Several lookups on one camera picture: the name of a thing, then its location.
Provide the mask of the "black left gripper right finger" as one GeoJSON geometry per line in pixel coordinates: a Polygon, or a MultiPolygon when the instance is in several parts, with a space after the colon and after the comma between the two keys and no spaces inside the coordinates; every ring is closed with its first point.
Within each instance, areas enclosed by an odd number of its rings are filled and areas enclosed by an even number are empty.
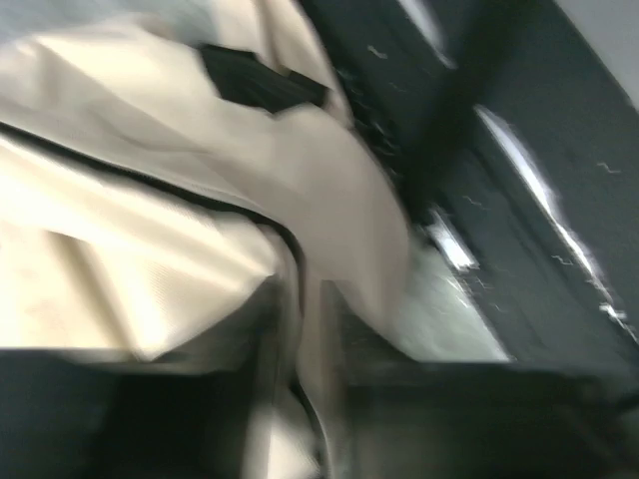
{"type": "Polygon", "coordinates": [[[417,362],[321,288],[331,478],[634,478],[637,415],[588,376],[417,362]]]}

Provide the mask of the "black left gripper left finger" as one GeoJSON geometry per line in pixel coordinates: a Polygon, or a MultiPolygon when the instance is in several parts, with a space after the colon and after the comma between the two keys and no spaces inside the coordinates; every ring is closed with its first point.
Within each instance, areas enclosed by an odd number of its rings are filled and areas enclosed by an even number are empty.
{"type": "Polygon", "coordinates": [[[289,306],[268,281],[151,363],[103,351],[3,348],[5,478],[264,478],[289,306]]]}

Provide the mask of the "cream canvas backpack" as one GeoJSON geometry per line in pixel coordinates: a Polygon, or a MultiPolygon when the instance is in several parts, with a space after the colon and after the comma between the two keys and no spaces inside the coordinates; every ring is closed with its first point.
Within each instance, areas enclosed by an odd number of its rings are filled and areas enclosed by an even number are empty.
{"type": "Polygon", "coordinates": [[[388,333],[410,233],[315,28],[216,1],[212,39],[127,12],[1,45],[1,351],[151,363],[285,288],[269,473],[331,478],[321,288],[388,333]]]}

